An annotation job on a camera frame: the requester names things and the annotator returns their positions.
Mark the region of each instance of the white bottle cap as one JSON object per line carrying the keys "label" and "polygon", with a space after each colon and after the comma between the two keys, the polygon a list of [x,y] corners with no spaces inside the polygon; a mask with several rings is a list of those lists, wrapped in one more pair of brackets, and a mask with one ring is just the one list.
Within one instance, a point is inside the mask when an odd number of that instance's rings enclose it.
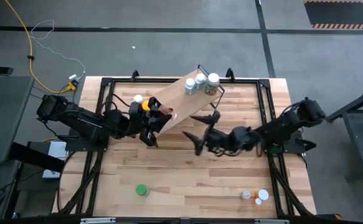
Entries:
{"label": "white bottle cap", "polygon": [[141,95],[135,95],[134,96],[134,101],[137,102],[137,103],[140,103],[143,101],[143,96]]}
{"label": "white bottle cap", "polygon": [[211,73],[207,78],[211,83],[217,83],[220,80],[219,75],[216,73]]}
{"label": "white bottle cap", "polygon": [[262,200],[267,200],[268,199],[268,192],[264,189],[261,189],[258,191],[258,197]]}
{"label": "white bottle cap", "polygon": [[256,203],[256,205],[261,205],[262,201],[260,200],[260,198],[256,198],[255,203]]}
{"label": "white bottle cap", "polygon": [[204,81],[205,80],[205,75],[202,73],[199,73],[198,75],[196,75],[196,79],[198,81]]}
{"label": "white bottle cap", "polygon": [[195,81],[193,78],[187,78],[186,84],[189,86],[195,85]]}
{"label": "white bottle cap", "polygon": [[242,193],[241,193],[241,198],[242,199],[250,199],[250,192],[249,191],[243,191]]}

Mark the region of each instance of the concrete floor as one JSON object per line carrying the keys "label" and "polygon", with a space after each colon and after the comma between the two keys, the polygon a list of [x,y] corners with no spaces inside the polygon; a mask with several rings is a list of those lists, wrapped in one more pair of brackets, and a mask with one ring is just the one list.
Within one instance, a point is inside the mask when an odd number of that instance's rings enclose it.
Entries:
{"label": "concrete floor", "polygon": [[[303,1],[261,2],[267,29],[312,29]],[[254,0],[18,0],[13,4],[28,26],[54,19],[56,26],[259,28]],[[0,25],[19,25],[2,0]],[[308,96],[330,114],[362,94],[363,35],[269,34],[268,40],[275,75],[287,79],[292,101]],[[81,60],[87,75],[131,75],[137,69],[144,75],[178,76],[201,63],[219,74],[232,67],[238,77],[268,77],[260,34],[53,32],[42,43]],[[0,31],[0,66],[13,67],[14,75],[29,75],[28,52],[24,32]],[[38,45],[34,55],[36,75],[52,89],[82,72],[78,63]],[[16,141],[25,144],[52,137],[35,120],[39,103],[30,97]],[[68,131],[60,123],[50,126],[59,134]],[[323,123],[306,128],[303,135],[318,144],[306,158],[317,212],[363,222],[363,181],[344,180],[355,165],[361,165],[344,123]]]}

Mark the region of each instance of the wooden table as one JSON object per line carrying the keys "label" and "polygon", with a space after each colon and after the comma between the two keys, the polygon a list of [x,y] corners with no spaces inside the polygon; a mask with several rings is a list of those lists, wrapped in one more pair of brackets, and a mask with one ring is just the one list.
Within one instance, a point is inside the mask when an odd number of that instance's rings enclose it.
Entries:
{"label": "wooden table", "polygon": [[[80,106],[95,111],[102,77],[86,77]],[[286,80],[270,79],[276,114],[291,104]],[[135,94],[149,97],[168,83],[117,83],[115,93],[127,103]],[[226,133],[235,126],[261,125],[257,91],[254,85],[225,84],[225,95],[218,107],[221,118],[216,128]],[[119,101],[119,109],[127,111]],[[213,112],[210,105],[196,115]],[[215,157],[205,151],[195,156],[192,143],[181,133],[202,136],[206,126],[187,118],[158,137],[159,148],[147,147],[140,140],[110,140],[104,155],[97,189],[94,216],[111,217],[201,217],[275,218],[275,206],[266,156],[255,149],[238,157]],[[60,183],[62,207],[80,185],[85,152],[77,152],[67,163]],[[316,213],[306,166],[303,160],[285,154],[290,186],[306,208]],[[137,196],[135,187],[146,184],[147,197]],[[241,200],[244,190],[267,189],[270,198],[262,205]],[[87,189],[85,206],[90,189]],[[286,211],[285,193],[280,187]]]}

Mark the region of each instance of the small bottle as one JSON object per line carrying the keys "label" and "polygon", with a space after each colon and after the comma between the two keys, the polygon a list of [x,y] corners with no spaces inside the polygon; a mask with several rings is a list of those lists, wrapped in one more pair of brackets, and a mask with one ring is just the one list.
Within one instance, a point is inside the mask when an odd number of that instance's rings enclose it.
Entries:
{"label": "small bottle", "polygon": [[261,204],[262,204],[262,201],[260,200],[260,198],[256,198],[256,199],[254,200],[254,204],[255,204],[255,205],[261,205]]}
{"label": "small bottle", "polygon": [[202,73],[199,73],[198,75],[196,75],[196,77],[195,77],[195,83],[196,83],[195,88],[197,90],[205,87],[205,85],[206,85],[206,77],[205,77],[205,75],[202,74]]}
{"label": "small bottle", "polygon": [[144,184],[139,184],[136,187],[136,193],[139,196],[147,196],[149,194],[149,188],[147,185]]}
{"label": "small bottle", "polygon": [[246,199],[250,199],[250,192],[249,191],[243,191],[242,193],[241,193],[241,199],[243,199],[243,200],[246,200]]}
{"label": "small bottle", "polygon": [[268,199],[268,192],[265,189],[260,189],[258,192],[255,192],[255,198],[259,198],[260,200]]}
{"label": "small bottle", "polygon": [[217,89],[220,85],[220,77],[216,73],[211,73],[207,77],[206,86],[205,86],[205,93],[213,96],[217,93]]}
{"label": "small bottle", "polygon": [[136,103],[142,103],[143,102],[143,96],[141,96],[141,95],[135,95],[134,96],[134,101]]}
{"label": "small bottle", "polygon": [[192,95],[194,94],[195,89],[195,81],[193,78],[188,78],[186,81],[186,94]]}

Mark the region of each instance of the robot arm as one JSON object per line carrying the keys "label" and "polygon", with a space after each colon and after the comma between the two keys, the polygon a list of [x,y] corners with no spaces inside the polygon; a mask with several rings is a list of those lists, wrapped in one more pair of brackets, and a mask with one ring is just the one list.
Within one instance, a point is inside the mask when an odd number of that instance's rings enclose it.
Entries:
{"label": "robot arm", "polygon": [[78,131],[80,137],[89,142],[103,142],[110,136],[115,139],[125,136],[135,138],[140,134],[140,140],[149,146],[156,146],[153,132],[160,132],[171,119],[171,114],[159,111],[161,105],[155,97],[151,97],[148,103],[149,111],[143,110],[141,104],[133,102],[127,113],[115,107],[97,115],[68,102],[63,96],[44,95],[37,110],[37,119],[44,124],[48,121],[60,121]]}
{"label": "robot arm", "polygon": [[230,134],[214,129],[214,124],[220,118],[218,111],[210,116],[191,116],[191,118],[209,125],[204,137],[199,139],[191,133],[183,133],[194,143],[197,156],[202,153],[204,146],[207,146],[209,152],[213,152],[217,156],[223,154],[236,156],[241,150],[252,150],[259,142],[266,146],[282,145],[299,128],[321,124],[325,118],[325,114],[317,102],[308,98],[291,105],[290,110],[287,111],[287,109],[277,119],[263,126],[256,129],[238,126],[233,128]]}

